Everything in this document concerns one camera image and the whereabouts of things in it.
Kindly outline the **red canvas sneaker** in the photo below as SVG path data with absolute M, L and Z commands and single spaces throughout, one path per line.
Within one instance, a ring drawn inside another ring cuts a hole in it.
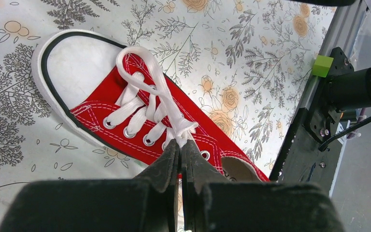
M 228 114 L 205 114 L 143 47 L 89 30 L 62 30 L 34 50 L 32 73 L 53 111 L 93 143 L 150 165 L 171 140 L 192 140 L 228 179 L 268 181 L 229 138 Z

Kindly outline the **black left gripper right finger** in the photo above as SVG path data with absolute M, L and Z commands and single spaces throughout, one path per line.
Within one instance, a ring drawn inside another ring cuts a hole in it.
M 187 140 L 180 155 L 185 228 L 224 232 L 230 182 L 203 158 L 194 141 Z

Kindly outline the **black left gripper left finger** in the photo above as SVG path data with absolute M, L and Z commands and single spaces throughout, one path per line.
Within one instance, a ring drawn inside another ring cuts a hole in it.
M 162 155 L 136 179 L 149 186 L 144 213 L 145 232 L 175 232 L 178 217 L 180 148 L 175 139 L 166 143 Z

